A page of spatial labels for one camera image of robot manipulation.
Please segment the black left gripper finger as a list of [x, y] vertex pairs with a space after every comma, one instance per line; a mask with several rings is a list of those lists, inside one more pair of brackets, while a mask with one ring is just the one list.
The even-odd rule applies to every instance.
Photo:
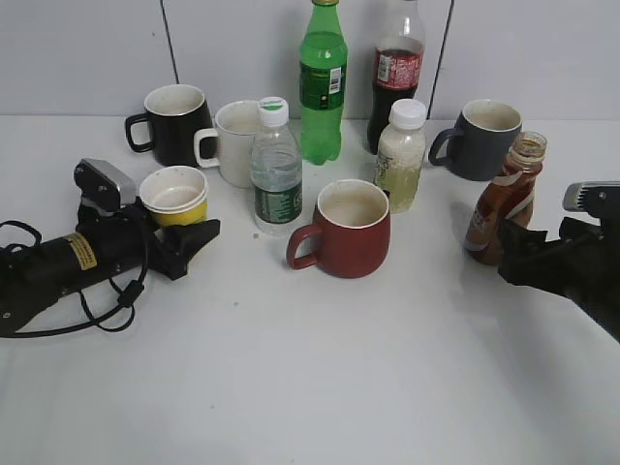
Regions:
[[220, 233], [221, 221], [163, 227], [153, 239], [153, 270], [175, 281], [188, 273], [190, 261]]

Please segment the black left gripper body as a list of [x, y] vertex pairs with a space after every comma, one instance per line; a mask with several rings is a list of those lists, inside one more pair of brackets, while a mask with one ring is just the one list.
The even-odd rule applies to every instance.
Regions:
[[44, 241], [33, 229], [28, 247], [28, 308], [46, 310], [65, 294], [81, 294], [102, 281], [117, 291], [115, 310], [132, 309], [148, 271], [165, 262], [158, 227], [141, 201], [110, 215], [81, 205], [76, 229]]

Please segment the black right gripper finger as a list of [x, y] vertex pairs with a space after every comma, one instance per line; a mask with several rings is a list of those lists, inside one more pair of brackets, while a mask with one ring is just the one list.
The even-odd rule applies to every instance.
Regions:
[[548, 231], [533, 231], [513, 220], [501, 221], [498, 238], [503, 257], [498, 273], [510, 284], [527, 287], [549, 287], [549, 277], [539, 264]]

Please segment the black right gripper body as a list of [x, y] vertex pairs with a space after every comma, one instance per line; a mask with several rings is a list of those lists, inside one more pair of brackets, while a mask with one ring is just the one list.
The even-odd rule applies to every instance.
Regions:
[[549, 287], [534, 288], [566, 297], [584, 310], [617, 310], [619, 221], [602, 219], [594, 225], [566, 217], [559, 234], [539, 256]]

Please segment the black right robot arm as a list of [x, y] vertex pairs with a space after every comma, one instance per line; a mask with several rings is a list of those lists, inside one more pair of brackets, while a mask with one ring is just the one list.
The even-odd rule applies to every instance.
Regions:
[[559, 238], [512, 220], [498, 230], [503, 258], [498, 273], [515, 286], [559, 295], [619, 339], [619, 221], [599, 225], [563, 219]]

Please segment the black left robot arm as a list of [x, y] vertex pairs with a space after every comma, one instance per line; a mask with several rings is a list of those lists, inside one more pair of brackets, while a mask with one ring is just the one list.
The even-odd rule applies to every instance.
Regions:
[[[189, 226], [160, 227], [141, 203], [104, 211], [82, 200], [74, 232], [43, 241], [39, 231], [17, 220], [9, 226], [30, 233], [30, 245], [12, 243], [1, 249], [1, 335], [4, 338], [42, 338], [68, 334], [92, 326], [102, 328], [120, 311], [136, 310], [148, 271], [174, 281], [188, 272], [189, 262], [220, 233], [217, 219]], [[66, 295], [137, 268], [139, 276], [125, 287], [112, 284], [118, 298], [106, 313], [96, 316], [81, 305], [85, 322], [55, 329], [27, 331], [36, 316]]]

